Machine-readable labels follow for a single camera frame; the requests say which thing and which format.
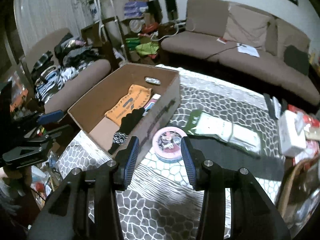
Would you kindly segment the black patterned sock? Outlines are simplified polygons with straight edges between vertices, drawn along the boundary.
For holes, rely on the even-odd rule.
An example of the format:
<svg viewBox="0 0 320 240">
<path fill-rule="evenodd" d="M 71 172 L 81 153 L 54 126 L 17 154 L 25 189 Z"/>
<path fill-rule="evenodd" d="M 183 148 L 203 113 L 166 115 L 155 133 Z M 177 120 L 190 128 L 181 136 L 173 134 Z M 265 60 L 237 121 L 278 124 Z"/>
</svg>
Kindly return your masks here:
<svg viewBox="0 0 320 240">
<path fill-rule="evenodd" d="M 144 107 L 134 109 L 131 113 L 121 119 L 120 128 L 114 134 L 111 148 L 108 150 L 109 154 L 114 154 L 114 152 L 125 142 L 131 131 L 142 119 L 144 112 Z"/>
</svg>

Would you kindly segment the round pink tin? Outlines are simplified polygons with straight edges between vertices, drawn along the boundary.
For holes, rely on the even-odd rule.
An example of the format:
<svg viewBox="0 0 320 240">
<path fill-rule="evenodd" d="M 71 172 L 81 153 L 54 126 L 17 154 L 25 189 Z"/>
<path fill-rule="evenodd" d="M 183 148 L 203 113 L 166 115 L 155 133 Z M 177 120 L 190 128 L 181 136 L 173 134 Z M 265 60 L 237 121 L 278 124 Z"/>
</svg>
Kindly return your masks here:
<svg viewBox="0 0 320 240">
<path fill-rule="evenodd" d="M 167 126 L 159 129 L 152 139 L 152 149 L 157 158 L 165 163 L 182 160 L 181 140 L 187 134 L 180 128 Z"/>
</svg>

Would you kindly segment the patterned table cloth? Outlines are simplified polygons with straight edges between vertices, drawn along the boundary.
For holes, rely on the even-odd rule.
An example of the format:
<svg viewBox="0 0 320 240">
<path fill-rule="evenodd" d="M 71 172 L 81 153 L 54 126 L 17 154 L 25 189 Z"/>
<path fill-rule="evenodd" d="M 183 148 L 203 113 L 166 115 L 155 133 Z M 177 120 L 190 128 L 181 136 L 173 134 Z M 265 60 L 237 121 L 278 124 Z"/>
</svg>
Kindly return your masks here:
<svg viewBox="0 0 320 240">
<path fill-rule="evenodd" d="M 184 69 L 128 63 L 68 111 L 81 132 L 57 162 L 84 177 L 140 152 L 130 185 L 89 191 L 95 239 L 290 239 L 274 198 L 284 157 L 262 96 Z"/>
</svg>

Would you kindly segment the white garment steamer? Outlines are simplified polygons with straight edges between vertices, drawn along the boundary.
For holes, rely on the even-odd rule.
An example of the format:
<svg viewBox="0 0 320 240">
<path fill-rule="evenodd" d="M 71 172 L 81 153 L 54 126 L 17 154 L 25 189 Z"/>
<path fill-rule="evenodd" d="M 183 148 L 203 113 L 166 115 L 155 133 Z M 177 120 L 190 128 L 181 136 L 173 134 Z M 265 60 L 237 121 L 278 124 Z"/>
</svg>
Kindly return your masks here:
<svg viewBox="0 0 320 240">
<path fill-rule="evenodd" d="M 98 37 L 102 43 L 118 40 L 118 54 L 121 54 L 121 62 L 128 63 L 128 48 L 125 44 L 124 31 L 117 15 L 113 0 L 93 0 L 96 14 L 95 23 L 98 24 Z"/>
</svg>

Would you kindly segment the pile of clothes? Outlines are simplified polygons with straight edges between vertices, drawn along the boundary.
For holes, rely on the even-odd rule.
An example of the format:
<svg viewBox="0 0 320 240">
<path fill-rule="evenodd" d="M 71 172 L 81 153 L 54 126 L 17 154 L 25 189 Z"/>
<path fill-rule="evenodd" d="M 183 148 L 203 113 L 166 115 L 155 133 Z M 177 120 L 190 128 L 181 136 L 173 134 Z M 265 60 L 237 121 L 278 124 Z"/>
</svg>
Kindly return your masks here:
<svg viewBox="0 0 320 240">
<path fill-rule="evenodd" d="M 67 81 L 101 59 L 97 49 L 69 29 L 59 29 L 41 39 L 26 56 L 35 98 L 47 103 Z"/>
</svg>

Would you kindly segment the brown cardboard box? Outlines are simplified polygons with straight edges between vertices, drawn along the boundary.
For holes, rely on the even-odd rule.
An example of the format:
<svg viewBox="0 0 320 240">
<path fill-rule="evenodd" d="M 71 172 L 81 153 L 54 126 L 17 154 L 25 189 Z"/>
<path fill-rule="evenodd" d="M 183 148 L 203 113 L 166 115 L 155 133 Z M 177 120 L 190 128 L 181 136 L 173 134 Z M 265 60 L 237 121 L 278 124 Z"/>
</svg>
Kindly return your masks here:
<svg viewBox="0 0 320 240">
<path fill-rule="evenodd" d="M 97 83 L 69 110 L 80 129 L 111 158 L 115 132 L 123 117 L 140 109 L 153 95 L 160 97 L 135 125 L 130 137 L 140 142 L 140 163 L 152 146 L 156 132 L 165 127 L 180 104 L 180 75 L 174 69 L 127 63 Z"/>
</svg>

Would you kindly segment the orange patterned sock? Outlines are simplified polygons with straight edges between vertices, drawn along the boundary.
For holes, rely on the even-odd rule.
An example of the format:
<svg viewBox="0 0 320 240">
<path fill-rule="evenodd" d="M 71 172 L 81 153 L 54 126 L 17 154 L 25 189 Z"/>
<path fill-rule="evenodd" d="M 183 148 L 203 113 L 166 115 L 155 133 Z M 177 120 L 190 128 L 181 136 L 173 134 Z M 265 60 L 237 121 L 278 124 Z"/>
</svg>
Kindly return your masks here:
<svg viewBox="0 0 320 240">
<path fill-rule="evenodd" d="M 121 119 L 134 109 L 144 107 L 151 99 L 152 89 L 140 85 L 132 84 L 128 93 L 123 96 L 117 104 L 105 113 L 105 117 L 113 121 L 116 125 L 121 125 Z"/>
</svg>

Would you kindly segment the green cloth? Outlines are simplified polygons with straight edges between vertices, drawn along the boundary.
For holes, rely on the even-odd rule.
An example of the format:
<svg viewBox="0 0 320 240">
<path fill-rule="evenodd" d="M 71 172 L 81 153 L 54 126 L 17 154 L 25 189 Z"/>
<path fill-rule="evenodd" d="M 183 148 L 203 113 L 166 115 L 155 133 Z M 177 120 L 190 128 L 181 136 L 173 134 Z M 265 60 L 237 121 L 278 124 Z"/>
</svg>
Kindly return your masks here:
<svg viewBox="0 0 320 240">
<path fill-rule="evenodd" d="M 140 56 L 156 55 L 159 50 L 159 45 L 156 42 L 142 43 L 135 48 Z"/>
</svg>

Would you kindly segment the brown sofa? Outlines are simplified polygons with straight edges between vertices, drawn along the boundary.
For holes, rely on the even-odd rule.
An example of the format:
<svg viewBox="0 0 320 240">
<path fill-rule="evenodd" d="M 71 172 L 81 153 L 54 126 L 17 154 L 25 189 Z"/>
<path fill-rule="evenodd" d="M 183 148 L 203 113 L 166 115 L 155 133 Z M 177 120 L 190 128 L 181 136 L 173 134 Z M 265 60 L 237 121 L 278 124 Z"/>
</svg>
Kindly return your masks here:
<svg viewBox="0 0 320 240">
<path fill-rule="evenodd" d="M 161 42 L 161 62 L 218 77 L 289 103 L 319 105 L 309 37 L 244 4 L 188 0 L 185 29 Z"/>
</svg>

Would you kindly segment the black remote control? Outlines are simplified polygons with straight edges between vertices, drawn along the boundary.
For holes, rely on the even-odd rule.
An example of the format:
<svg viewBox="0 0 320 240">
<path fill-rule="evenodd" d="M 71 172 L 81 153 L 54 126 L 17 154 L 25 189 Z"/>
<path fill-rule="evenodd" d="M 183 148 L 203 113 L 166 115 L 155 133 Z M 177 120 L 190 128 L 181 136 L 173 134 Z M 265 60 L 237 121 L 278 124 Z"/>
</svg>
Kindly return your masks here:
<svg viewBox="0 0 320 240">
<path fill-rule="evenodd" d="M 271 98 L 269 94 L 263 94 L 267 105 L 268 113 L 271 119 L 278 120 L 281 115 L 281 104 L 274 96 Z"/>
</svg>

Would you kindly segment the white tissue box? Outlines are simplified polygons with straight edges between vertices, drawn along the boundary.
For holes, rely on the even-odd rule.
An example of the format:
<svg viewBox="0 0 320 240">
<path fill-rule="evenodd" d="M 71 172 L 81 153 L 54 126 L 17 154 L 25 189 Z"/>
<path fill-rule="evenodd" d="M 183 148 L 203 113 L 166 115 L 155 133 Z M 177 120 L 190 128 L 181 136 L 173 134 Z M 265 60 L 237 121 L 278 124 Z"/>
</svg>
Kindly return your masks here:
<svg viewBox="0 0 320 240">
<path fill-rule="evenodd" d="M 295 120 L 297 114 L 286 110 L 278 120 L 278 131 L 280 139 L 281 154 L 294 158 L 306 149 L 304 132 L 296 131 Z"/>
</svg>

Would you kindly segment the colourful plastic packet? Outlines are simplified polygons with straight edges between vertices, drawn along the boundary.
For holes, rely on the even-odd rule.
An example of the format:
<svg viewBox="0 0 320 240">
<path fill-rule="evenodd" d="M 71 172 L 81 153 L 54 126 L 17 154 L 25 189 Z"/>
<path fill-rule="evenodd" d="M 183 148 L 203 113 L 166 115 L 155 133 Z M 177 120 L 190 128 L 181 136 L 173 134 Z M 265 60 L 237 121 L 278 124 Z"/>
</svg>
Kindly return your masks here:
<svg viewBox="0 0 320 240">
<path fill-rule="evenodd" d="M 151 99 L 148 101 L 148 103 L 144 106 L 144 113 L 143 116 L 146 116 L 148 111 L 150 109 L 152 109 L 152 107 L 154 106 L 154 104 L 157 102 L 157 100 L 161 97 L 160 94 L 153 94 L 153 96 L 151 97 Z"/>
</svg>

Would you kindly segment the black cushion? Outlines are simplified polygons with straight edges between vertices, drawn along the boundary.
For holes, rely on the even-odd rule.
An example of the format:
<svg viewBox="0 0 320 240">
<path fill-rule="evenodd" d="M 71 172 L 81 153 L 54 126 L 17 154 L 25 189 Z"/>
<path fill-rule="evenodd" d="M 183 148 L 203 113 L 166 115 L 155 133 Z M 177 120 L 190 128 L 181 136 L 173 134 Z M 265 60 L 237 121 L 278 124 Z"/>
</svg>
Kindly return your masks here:
<svg viewBox="0 0 320 240">
<path fill-rule="evenodd" d="M 284 51 L 284 62 L 291 68 L 302 73 L 305 76 L 309 75 L 309 58 L 308 54 L 290 45 Z"/>
</svg>

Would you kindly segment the wicker basket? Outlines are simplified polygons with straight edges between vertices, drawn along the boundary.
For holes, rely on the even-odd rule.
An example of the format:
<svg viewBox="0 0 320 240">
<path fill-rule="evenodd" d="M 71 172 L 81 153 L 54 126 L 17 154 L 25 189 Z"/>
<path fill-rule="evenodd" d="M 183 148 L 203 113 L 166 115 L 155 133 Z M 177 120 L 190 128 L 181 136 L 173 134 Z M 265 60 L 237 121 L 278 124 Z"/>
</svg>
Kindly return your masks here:
<svg viewBox="0 0 320 240">
<path fill-rule="evenodd" d="M 319 188 L 319 156 L 303 159 L 285 174 L 277 209 L 286 223 L 293 221 L 296 209 Z"/>
</svg>

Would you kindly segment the white paper on sofa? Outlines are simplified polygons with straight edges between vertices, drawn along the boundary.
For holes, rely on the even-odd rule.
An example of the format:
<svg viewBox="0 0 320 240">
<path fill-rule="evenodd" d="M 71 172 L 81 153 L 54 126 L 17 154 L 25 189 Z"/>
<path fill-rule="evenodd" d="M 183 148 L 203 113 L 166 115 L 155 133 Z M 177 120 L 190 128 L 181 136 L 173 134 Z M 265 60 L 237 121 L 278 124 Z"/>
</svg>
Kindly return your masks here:
<svg viewBox="0 0 320 240">
<path fill-rule="evenodd" d="M 239 53 L 242 53 L 242 54 L 247 54 L 249 56 L 253 56 L 253 57 L 257 57 L 257 58 L 260 57 L 257 49 L 252 46 L 249 46 L 249 45 L 237 43 L 237 50 Z"/>
</svg>

